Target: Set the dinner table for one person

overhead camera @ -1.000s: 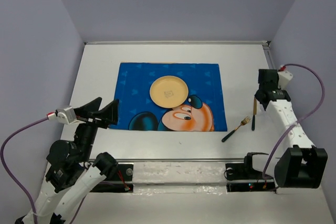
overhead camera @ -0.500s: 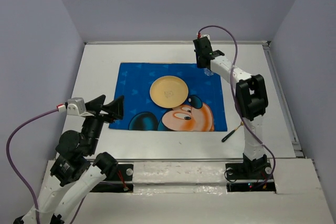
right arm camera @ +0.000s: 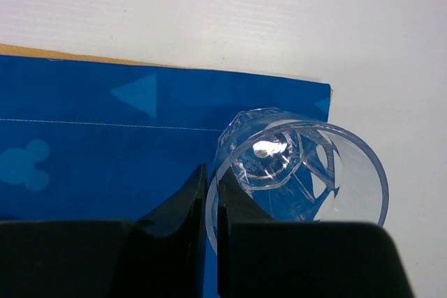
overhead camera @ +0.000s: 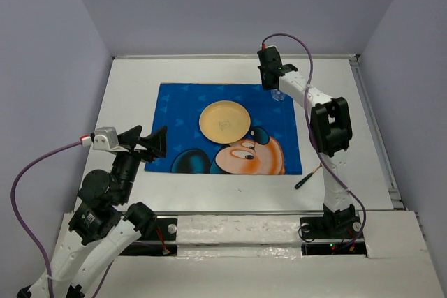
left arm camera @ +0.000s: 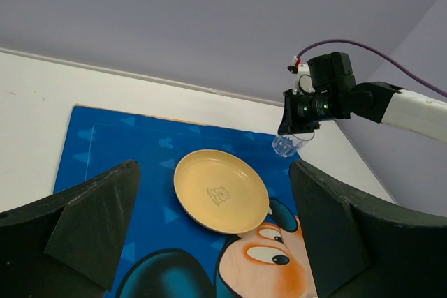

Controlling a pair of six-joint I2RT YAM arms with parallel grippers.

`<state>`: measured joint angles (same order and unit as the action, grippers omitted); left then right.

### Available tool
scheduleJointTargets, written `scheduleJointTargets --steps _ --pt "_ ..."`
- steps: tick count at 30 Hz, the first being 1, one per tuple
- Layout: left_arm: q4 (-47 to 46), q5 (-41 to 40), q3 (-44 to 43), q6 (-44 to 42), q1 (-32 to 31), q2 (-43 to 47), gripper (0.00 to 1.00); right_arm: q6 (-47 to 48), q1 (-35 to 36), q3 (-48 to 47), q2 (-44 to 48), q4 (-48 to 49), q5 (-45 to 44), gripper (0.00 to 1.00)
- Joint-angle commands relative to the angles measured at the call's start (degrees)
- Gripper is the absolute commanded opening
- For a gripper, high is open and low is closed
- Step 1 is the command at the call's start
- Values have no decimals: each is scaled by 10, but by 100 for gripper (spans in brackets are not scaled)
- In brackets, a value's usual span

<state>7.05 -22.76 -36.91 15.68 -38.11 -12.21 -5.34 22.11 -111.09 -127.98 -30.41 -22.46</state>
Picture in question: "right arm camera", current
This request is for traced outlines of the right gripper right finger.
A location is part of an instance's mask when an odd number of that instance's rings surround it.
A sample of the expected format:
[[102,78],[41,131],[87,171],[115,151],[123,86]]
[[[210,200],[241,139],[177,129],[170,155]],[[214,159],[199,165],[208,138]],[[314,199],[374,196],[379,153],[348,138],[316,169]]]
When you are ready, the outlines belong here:
[[218,185],[221,297],[412,297],[388,233],[369,223],[278,221],[240,187]]

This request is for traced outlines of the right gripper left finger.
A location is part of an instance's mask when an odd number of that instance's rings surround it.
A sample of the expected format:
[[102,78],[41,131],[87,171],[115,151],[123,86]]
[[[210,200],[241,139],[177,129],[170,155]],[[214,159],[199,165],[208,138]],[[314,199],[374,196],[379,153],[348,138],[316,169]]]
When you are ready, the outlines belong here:
[[2,297],[202,297],[207,167],[136,221],[2,221]]

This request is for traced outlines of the clear plastic drinking glass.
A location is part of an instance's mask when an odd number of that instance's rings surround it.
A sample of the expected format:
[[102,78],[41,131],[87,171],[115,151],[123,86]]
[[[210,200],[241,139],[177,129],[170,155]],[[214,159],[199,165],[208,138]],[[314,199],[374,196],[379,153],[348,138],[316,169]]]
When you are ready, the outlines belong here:
[[237,185],[281,221],[360,221],[383,225],[385,170],[373,149],[333,124],[275,107],[239,112],[217,141],[205,227],[217,246],[218,184]]

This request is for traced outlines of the blue Mickey Mouse placemat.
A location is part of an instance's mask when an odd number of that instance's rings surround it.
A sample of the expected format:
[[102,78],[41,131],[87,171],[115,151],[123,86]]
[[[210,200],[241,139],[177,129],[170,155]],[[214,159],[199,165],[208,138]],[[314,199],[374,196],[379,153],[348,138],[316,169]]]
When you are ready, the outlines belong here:
[[151,215],[245,110],[327,121],[329,84],[269,75],[1,55],[1,217],[133,219],[178,231],[186,211]]

